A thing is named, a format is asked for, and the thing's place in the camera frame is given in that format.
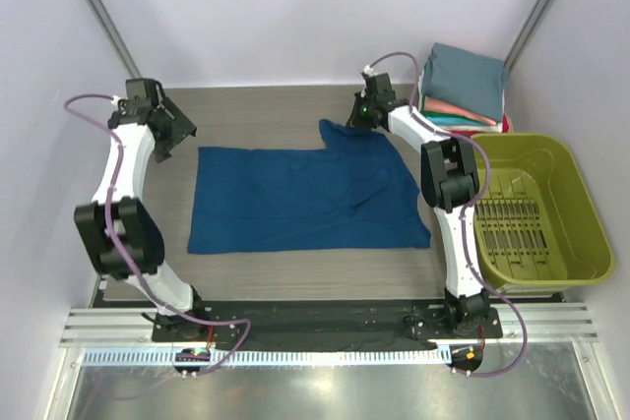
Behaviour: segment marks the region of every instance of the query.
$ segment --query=white wall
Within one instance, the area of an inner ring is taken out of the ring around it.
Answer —
[[[72,212],[95,191],[108,140],[61,106],[121,93],[125,77],[84,0],[0,0],[0,19],[0,416],[26,420],[47,401],[69,309],[95,277]],[[97,108],[104,118],[107,102]]]
[[[170,87],[358,83],[378,56],[437,40],[502,58],[534,1],[103,0],[143,74]]]
[[[587,302],[595,319],[617,385],[625,387],[617,399],[628,418],[629,26],[630,0],[555,0],[508,89],[518,129],[551,134],[572,149],[616,253],[608,282],[573,295]]]

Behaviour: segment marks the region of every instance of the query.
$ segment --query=pink cloth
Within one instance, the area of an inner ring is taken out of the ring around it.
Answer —
[[[478,115],[474,112],[469,112],[464,108],[452,105],[444,100],[440,100],[439,98],[425,97],[424,110],[427,112],[444,113],[446,115],[458,115],[460,117],[476,120],[477,122],[487,123],[488,125],[496,125],[494,120]]]

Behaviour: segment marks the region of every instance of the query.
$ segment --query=cable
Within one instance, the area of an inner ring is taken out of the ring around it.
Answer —
[[[413,62],[413,67],[415,70],[415,77],[416,80],[413,84],[412,90],[411,90],[411,94],[409,95],[409,114],[411,116],[411,118],[417,123],[419,124],[422,128],[424,128],[425,130],[428,130],[429,132],[440,136],[440,137],[447,137],[447,138],[455,138],[458,140],[462,140],[468,144],[470,144],[475,150],[478,151],[478,153],[481,155],[481,158],[483,159],[483,166],[485,168],[485,181],[483,182],[483,186],[481,187],[481,189],[479,190],[479,192],[466,204],[464,204],[462,206],[462,211],[460,212],[460,221],[462,222],[462,238],[464,239],[464,256],[466,257],[466,263],[467,263],[467,268],[471,271],[472,276],[476,279],[476,281],[484,288],[486,289],[488,292],[490,292],[492,295],[498,297],[502,302],[504,302],[505,304],[507,304],[508,307],[510,307],[510,309],[512,309],[512,312],[514,312],[514,315],[516,316],[517,320],[519,321],[519,324],[521,326],[521,331],[523,332],[523,344],[521,345],[521,349],[519,350],[519,353],[516,355],[516,358],[507,366],[505,366],[504,368],[501,368],[497,371],[491,371],[489,373],[468,373],[466,371],[463,370],[456,370],[458,373],[466,375],[466,376],[472,376],[475,378],[491,378],[494,376],[499,376],[501,374],[505,374],[508,371],[511,371],[517,364],[519,364],[521,362],[521,360],[523,359],[523,357],[525,356],[525,352],[527,350],[527,346],[528,346],[528,331],[527,331],[527,327],[525,326],[525,321],[523,320],[523,317],[521,316],[521,313],[519,312],[519,309],[516,308],[516,306],[514,305],[514,303],[508,299],[505,295],[503,295],[502,293],[500,293],[499,291],[497,291],[496,289],[494,289],[494,287],[492,287],[490,284],[488,284],[485,280],[483,280],[483,277],[481,277],[481,275],[476,271],[476,269],[473,267],[473,259],[471,258],[471,254],[470,254],[470,250],[469,250],[469,246],[466,244],[467,241],[467,232],[466,232],[466,210],[469,208],[472,208],[474,206],[474,204],[476,204],[476,202],[481,199],[481,197],[483,197],[483,195],[487,192],[488,188],[490,187],[490,175],[491,175],[491,168],[490,168],[490,159],[488,158],[488,155],[485,153],[485,151],[483,150],[483,148],[481,147],[481,145],[479,143],[477,143],[476,141],[472,140],[471,138],[464,136],[464,135],[458,135],[455,133],[451,133],[451,132],[447,132],[447,131],[443,131],[443,130],[439,130],[438,127],[434,126],[431,122],[429,122],[427,119],[425,119],[422,115],[420,115],[420,113],[417,111],[417,108],[415,108],[413,106],[414,101],[416,100],[416,98],[419,98],[419,91],[417,89],[417,81],[420,77],[420,66],[417,62],[417,60],[415,59],[415,57],[410,54],[410,53],[406,53],[404,51],[396,51],[394,53],[390,53],[390,54],[386,54],[385,56],[382,56],[380,58],[378,58],[376,61],[374,61],[372,64],[370,64],[370,67],[373,67],[375,65],[377,65],[378,63],[380,63],[381,61],[383,61],[384,59],[387,58],[391,58],[393,56],[406,56],[409,59],[411,59],[411,61]]]
[[[127,249],[125,248],[124,244],[120,241],[120,238],[119,238],[118,234],[116,233],[116,231],[114,229],[113,218],[112,218],[112,215],[111,215],[111,206],[112,206],[112,200],[113,200],[113,193],[114,193],[114,190],[116,188],[116,182],[118,180],[118,175],[120,174],[120,168],[122,166],[122,161],[123,161],[124,153],[125,153],[124,146],[122,144],[122,140],[120,140],[120,137],[118,137],[118,135],[116,135],[116,133],[113,130],[110,130],[104,124],[98,122],[97,120],[94,120],[89,115],[86,115],[85,113],[79,112],[79,111],[75,110],[74,108],[70,107],[70,105],[73,102],[75,102],[77,100],[84,99],[84,98],[103,98],[105,100],[112,101],[112,100],[114,100],[114,97],[112,97],[111,95],[105,95],[105,94],[101,94],[101,93],[82,93],[80,95],[75,95],[74,97],[71,97],[68,100],[66,100],[64,102],[64,104],[63,104],[63,108],[68,113],[70,113],[70,114],[72,114],[72,115],[74,115],[76,117],[79,117],[80,119],[82,119],[82,120],[88,122],[89,124],[94,125],[95,127],[97,127],[99,130],[101,130],[102,132],[106,133],[117,144],[118,156],[116,158],[116,165],[115,165],[114,171],[113,171],[113,173],[111,175],[111,180],[109,182],[109,188],[107,189],[107,195],[106,195],[106,198],[105,198],[105,226],[107,228],[107,232],[108,232],[109,238],[111,238],[111,241],[112,241],[114,247],[116,248],[116,250],[118,251],[118,253],[122,257],[122,259],[127,264],[127,267],[129,268],[131,273],[134,274],[138,278],[138,282],[140,283],[140,286],[143,288],[143,290],[145,291],[145,293],[147,294],[149,299],[154,304],[156,304],[158,306],[161,306],[161,307],[165,308],[166,310],[169,310],[172,313],[178,315],[182,319],[187,320],[189,322],[192,322],[194,324],[202,325],[202,326],[205,326],[205,327],[229,327],[229,326],[236,326],[236,325],[244,325],[245,326],[245,330],[243,331],[243,334],[234,343],[234,346],[232,346],[232,348],[225,354],[225,356],[223,356],[222,359],[220,359],[217,363],[213,364],[212,366],[209,366],[209,367],[204,368],[204,369],[200,369],[197,374],[198,374],[198,376],[203,376],[204,374],[212,373],[213,371],[218,369],[221,365],[223,365],[241,347],[241,345],[243,344],[243,342],[245,341],[245,339],[247,338],[247,335],[249,334],[249,332],[251,330],[251,321],[249,319],[238,319],[238,320],[230,320],[230,321],[225,321],[225,322],[219,322],[219,321],[214,321],[213,322],[213,321],[198,319],[196,317],[190,316],[190,315],[188,315],[188,314],[178,310],[177,308],[175,308],[172,305],[164,302],[163,300],[160,300],[153,293],[153,291],[151,290],[151,288],[149,287],[149,285],[145,281],[145,279],[144,279],[144,277],[142,275],[142,272],[140,271],[140,268],[138,268],[138,265],[136,264],[134,259],[131,257],[131,255],[127,252]],[[166,378],[164,380],[161,380],[161,381],[155,383],[153,386],[151,386],[147,390],[145,390],[144,392],[142,392],[140,394],[137,394],[137,395],[114,396],[114,395],[109,395],[109,394],[103,394],[102,392],[101,392],[101,394],[106,396],[107,398],[114,399],[114,400],[134,400],[134,399],[139,398],[139,397],[145,395],[146,393],[149,393],[150,391],[152,391],[152,390],[162,386],[167,381],[170,381],[171,379],[175,379],[175,378],[176,377]]]

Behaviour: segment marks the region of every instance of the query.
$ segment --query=folded teal cloth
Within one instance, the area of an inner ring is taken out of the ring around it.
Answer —
[[[435,43],[424,66],[422,94],[501,123],[507,80],[500,59]]]

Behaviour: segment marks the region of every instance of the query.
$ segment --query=laundry basket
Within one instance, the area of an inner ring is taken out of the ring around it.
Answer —
[[[485,279],[507,294],[548,294],[605,280],[614,258],[571,152],[545,135],[474,140],[492,167],[474,215]],[[483,161],[475,158],[483,183]]]

